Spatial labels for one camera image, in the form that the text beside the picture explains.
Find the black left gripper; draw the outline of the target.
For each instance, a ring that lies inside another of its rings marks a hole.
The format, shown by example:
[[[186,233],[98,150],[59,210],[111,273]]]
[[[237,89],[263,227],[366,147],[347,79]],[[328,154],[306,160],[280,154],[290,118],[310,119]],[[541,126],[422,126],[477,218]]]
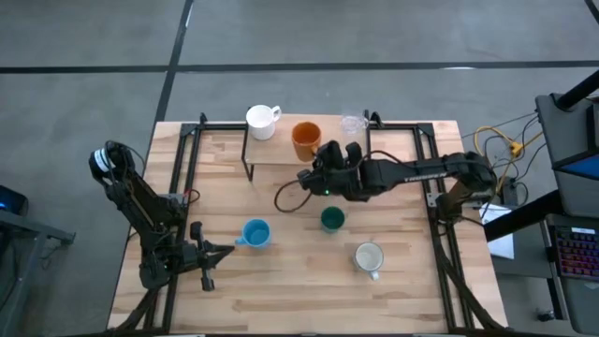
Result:
[[[210,269],[215,269],[221,260],[235,250],[235,247],[233,245],[214,244],[205,240],[202,226],[203,224],[199,221],[190,225],[190,238],[196,243],[184,242],[180,273],[201,269],[202,290],[214,291],[215,285],[210,275]]]

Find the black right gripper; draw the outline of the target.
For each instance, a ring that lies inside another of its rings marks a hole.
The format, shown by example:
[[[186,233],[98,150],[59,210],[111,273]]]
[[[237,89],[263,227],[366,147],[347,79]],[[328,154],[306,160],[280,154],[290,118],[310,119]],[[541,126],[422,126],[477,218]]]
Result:
[[[303,169],[297,174],[302,189],[316,196],[341,196],[348,201],[368,201],[372,195],[364,189],[361,174],[364,171],[361,146],[351,142],[345,146],[347,163],[344,163],[339,142],[331,140],[316,152],[313,169]]]

